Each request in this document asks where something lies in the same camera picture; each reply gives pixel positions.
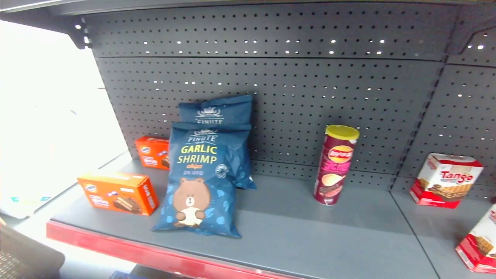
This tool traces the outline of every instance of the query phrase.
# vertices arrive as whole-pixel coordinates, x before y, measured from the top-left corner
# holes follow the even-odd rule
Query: chip can
[[[330,125],[325,133],[313,196],[319,203],[332,206],[343,189],[360,132],[348,126]]]

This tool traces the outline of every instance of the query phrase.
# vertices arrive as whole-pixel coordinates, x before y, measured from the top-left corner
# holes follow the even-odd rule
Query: blue chip bag
[[[234,225],[233,170],[248,160],[244,147],[250,129],[246,124],[172,124],[167,193],[152,230],[241,237]]]
[[[199,124],[249,124],[251,95],[221,98],[203,103],[179,103],[181,122]]]
[[[251,117],[251,95],[221,98],[203,103],[180,103],[179,116],[182,122],[199,124],[249,124]],[[239,170],[235,171],[236,187],[256,189],[250,177],[248,143],[245,144],[246,158]]]

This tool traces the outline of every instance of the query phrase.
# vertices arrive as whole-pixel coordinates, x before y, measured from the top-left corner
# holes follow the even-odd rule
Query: perforated metal back panel
[[[447,65],[400,176],[416,177],[430,152],[468,155],[485,166],[477,180],[496,178],[496,69]]]
[[[496,28],[476,33],[463,53],[450,56],[451,64],[496,67]]]
[[[251,157],[317,166],[328,124],[357,127],[354,170],[393,174],[440,63],[399,60],[99,58],[129,146],[168,137],[177,104],[253,94]]]
[[[180,102],[252,94],[254,173],[312,179],[326,125],[343,124],[361,132],[349,179],[387,189],[434,91],[457,9],[271,4],[85,20],[131,151],[143,135],[168,137]]]
[[[86,17],[97,57],[320,57],[440,61],[456,6],[308,3]]]

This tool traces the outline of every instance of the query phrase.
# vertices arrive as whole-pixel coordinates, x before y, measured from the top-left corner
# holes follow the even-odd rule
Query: tango wafer box
[[[419,205],[456,208],[483,170],[474,158],[431,153],[410,194]]]
[[[77,180],[96,208],[150,216],[159,205],[146,175],[98,170]]]
[[[135,143],[144,167],[169,169],[169,139],[141,137]]]
[[[489,209],[455,250],[471,271],[496,274],[496,205]]]

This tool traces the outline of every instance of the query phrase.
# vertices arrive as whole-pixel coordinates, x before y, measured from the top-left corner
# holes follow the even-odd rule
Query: bear face
[[[195,180],[181,178],[173,200],[173,206],[177,211],[183,211],[187,208],[205,210],[209,204],[210,191],[203,178],[199,177]]]

